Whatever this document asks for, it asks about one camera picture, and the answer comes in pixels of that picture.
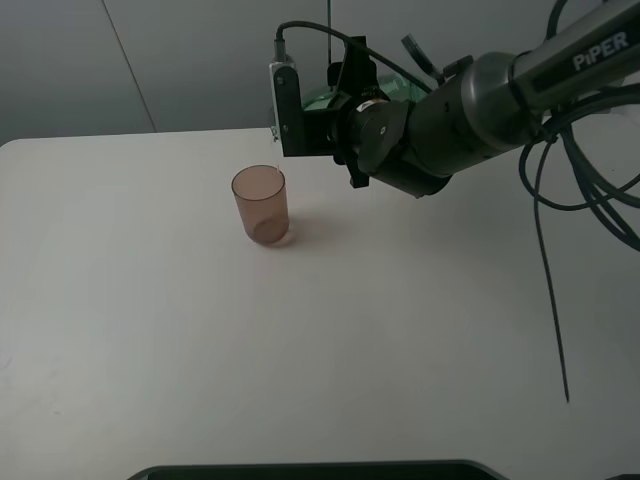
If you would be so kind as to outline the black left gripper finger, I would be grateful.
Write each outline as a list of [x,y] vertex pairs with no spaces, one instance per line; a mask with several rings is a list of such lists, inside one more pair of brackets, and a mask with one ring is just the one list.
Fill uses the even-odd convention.
[[370,56],[350,43],[345,43],[343,59],[327,69],[330,99],[354,97],[370,99],[378,95],[377,67]]

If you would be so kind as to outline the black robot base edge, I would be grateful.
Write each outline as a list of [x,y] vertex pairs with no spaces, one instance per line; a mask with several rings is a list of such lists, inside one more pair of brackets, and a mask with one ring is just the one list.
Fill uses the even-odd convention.
[[501,479],[469,460],[378,461],[299,464],[155,466],[134,479],[333,480],[333,479]]

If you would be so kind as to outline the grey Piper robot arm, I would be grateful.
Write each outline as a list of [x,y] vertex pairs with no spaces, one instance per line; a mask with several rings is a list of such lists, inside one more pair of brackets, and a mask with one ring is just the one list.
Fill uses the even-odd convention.
[[351,94],[329,138],[354,187],[375,179],[420,198],[582,116],[638,102],[638,86],[615,84],[638,69],[639,4],[610,1],[532,51],[449,65],[418,102],[392,101],[374,86]]

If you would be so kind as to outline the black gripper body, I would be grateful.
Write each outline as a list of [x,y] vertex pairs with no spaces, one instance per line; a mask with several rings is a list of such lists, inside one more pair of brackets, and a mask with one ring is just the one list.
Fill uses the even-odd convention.
[[339,110],[334,127],[336,163],[356,160],[370,181],[415,198],[434,195],[450,182],[448,174],[431,164],[427,145],[445,138],[448,101],[432,97],[420,102],[358,99],[345,102]]

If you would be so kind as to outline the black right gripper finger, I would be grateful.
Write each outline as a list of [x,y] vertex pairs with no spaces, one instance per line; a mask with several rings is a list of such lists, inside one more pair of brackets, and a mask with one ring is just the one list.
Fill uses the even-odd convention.
[[356,160],[347,160],[345,165],[350,175],[350,185],[354,189],[361,189],[369,186],[370,177],[359,169]]

